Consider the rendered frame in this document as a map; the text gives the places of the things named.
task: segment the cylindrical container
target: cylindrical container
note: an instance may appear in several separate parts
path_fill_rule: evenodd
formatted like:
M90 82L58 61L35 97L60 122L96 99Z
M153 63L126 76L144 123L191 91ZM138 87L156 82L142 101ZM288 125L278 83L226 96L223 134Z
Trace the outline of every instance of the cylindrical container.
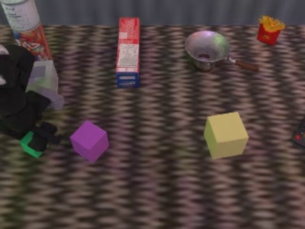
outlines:
M280 35L280 30L274 31L274 32L268 32L265 30L264 26L262 23L259 25L259 30L257 34L257 39L260 42L274 45L277 41L278 36Z
M34 0L0 0L18 45L36 60L52 60L50 48Z

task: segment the pan handle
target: pan handle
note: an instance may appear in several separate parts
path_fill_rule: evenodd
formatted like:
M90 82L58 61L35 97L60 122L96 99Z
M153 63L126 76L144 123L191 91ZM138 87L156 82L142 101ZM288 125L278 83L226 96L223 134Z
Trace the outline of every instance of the pan handle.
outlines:
M241 68L245 68L245 69L254 71L254 72L258 72L259 71L258 66L255 65L255 64L252 64L252 63L246 63L246 62L243 62L243 61L236 60L235 61L235 65L237 65L237 66L239 66Z

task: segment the box of french fries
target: box of french fries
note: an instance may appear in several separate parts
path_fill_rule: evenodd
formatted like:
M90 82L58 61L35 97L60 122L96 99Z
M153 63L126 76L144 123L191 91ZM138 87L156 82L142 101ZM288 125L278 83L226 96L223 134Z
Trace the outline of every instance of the box of french fries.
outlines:
M259 21L257 39L270 45L275 44L280 32L285 28L285 24L268 16L263 16Z

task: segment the spray can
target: spray can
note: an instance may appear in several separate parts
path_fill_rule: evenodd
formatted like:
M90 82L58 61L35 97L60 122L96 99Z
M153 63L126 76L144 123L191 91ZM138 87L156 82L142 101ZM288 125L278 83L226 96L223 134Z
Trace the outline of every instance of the spray can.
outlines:
M18 45L37 61L52 60L50 48L34 0L0 0Z

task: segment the mcdonald's logo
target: mcdonald's logo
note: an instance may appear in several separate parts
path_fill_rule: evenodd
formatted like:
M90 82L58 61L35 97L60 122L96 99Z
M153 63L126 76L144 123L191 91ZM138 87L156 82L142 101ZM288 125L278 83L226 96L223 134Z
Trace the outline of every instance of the mcdonald's logo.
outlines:
M264 35L263 38L264 38L265 40L270 40L270 37L267 36L267 35Z

